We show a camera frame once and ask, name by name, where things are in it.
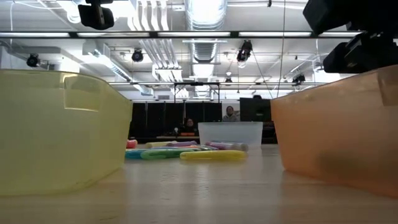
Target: ventilation duct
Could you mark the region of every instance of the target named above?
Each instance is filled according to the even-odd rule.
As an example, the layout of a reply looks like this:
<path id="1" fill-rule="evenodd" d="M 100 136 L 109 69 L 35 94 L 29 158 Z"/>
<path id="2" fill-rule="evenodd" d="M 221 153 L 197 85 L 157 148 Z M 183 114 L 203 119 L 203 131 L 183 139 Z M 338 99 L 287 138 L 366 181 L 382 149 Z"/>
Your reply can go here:
<path id="1" fill-rule="evenodd" d="M 220 30 L 224 24 L 227 0 L 185 0 L 189 30 Z M 194 62 L 210 63 L 214 60 L 218 44 L 192 43 Z"/>

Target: ceiling fixture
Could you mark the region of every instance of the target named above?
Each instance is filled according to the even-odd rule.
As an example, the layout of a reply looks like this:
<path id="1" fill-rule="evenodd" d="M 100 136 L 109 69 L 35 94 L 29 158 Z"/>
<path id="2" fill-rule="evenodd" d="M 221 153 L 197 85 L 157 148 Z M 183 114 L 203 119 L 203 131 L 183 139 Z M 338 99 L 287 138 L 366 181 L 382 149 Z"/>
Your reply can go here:
<path id="1" fill-rule="evenodd" d="M 131 60 L 133 62 L 142 62 L 143 59 L 144 59 L 144 56 L 142 54 L 142 50 L 141 49 L 134 49 L 134 53 L 131 56 Z"/>
<path id="2" fill-rule="evenodd" d="M 30 54 L 29 58 L 26 60 L 26 64 L 29 67 L 35 68 L 38 67 L 40 63 L 38 54 Z"/>
<path id="3" fill-rule="evenodd" d="M 113 13 L 101 4 L 111 4 L 113 0 L 86 0 L 90 6 L 78 5 L 81 23 L 96 30 L 105 30 L 114 25 Z"/>
<path id="4" fill-rule="evenodd" d="M 238 61 L 239 68 L 244 68 L 246 66 L 246 61 L 249 59 L 251 56 L 250 52 L 253 50 L 253 46 L 251 44 L 250 40 L 245 40 L 243 42 L 242 47 L 238 51 L 238 56 L 236 57 L 236 60 Z"/>
<path id="5" fill-rule="evenodd" d="M 292 83 L 294 84 L 292 86 L 299 86 L 303 82 L 305 82 L 305 76 L 303 74 L 300 74 L 297 77 L 293 78 Z"/>

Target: plastic bin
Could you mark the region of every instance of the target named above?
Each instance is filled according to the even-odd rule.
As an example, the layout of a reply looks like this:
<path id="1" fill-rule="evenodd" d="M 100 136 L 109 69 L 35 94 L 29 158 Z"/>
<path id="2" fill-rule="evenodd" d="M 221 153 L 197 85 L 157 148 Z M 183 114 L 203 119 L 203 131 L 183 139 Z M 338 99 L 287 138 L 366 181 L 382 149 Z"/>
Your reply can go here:
<path id="1" fill-rule="evenodd" d="M 398 66 L 271 101 L 284 167 L 398 197 Z"/>
<path id="2" fill-rule="evenodd" d="M 132 103 L 88 75 L 0 70 L 0 195 L 86 187 L 124 161 Z"/>
<path id="3" fill-rule="evenodd" d="M 262 122 L 213 122 L 199 123 L 201 144 L 206 142 L 241 142 L 249 149 L 259 149 L 262 138 Z"/>

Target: yellow plastic bin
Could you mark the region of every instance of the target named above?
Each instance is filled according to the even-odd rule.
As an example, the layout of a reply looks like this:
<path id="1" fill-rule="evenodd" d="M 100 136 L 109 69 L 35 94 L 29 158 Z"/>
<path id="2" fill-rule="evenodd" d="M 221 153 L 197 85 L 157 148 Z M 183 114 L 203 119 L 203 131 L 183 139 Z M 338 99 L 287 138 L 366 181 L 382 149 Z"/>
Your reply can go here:
<path id="1" fill-rule="evenodd" d="M 0 70 L 0 195 L 86 187 L 124 161 L 132 103 L 104 80 Z"/>

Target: table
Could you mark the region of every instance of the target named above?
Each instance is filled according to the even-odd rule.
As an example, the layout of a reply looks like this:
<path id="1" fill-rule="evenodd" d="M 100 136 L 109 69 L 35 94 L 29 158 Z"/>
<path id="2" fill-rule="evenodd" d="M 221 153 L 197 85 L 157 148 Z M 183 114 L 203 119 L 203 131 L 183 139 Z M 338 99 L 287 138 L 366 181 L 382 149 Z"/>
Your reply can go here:
<path id="1" fill-rule="evenodd" d="M 246 162 L 126 161 L 77 192 L 0 197 L 0 223 L 396 224 L 398 200 L 284 172 L 268 145 Z"/>

